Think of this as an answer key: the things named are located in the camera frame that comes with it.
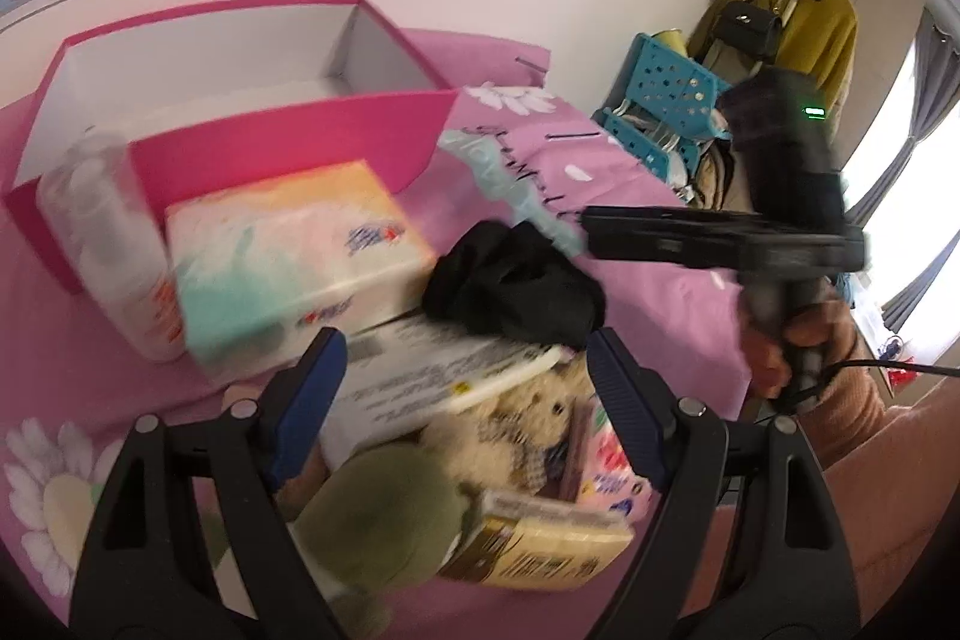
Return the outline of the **pink sweater right forearm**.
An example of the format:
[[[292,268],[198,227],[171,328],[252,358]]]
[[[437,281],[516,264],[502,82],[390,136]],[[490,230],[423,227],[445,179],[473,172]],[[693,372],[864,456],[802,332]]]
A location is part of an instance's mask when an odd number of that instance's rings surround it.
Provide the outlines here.
[[[752,390],[773,399],[788,381],[781,346],[755,326],[745,307],[739,323]],[[796,346],[825,347],[827,364],[866,357],[850,310],[838,300],[798,316],[784,337]],[[848,367],[799,422],[822,464],[848,541],[866,624],[907,578],[957,492],[958,380],[940,381],[909,408],[887,408],[866,367]],[[713,599],[732,513],[715,513],[682,614]]]

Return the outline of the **right hand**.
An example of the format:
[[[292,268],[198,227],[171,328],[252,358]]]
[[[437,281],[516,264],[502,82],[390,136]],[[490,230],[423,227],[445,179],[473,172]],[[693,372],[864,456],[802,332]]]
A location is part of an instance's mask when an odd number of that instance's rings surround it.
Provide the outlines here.
[[[857,351],[857,331],[850,308],[838,298],[828,298],[796,316],[784,331],[771,337],[760,330],[741,297],[737,308],[740,326],[740,350],[750,373],[750,388],[755,396],[773,399],[791,378],[788,354],[812,351],[825,365],[850,358]]]

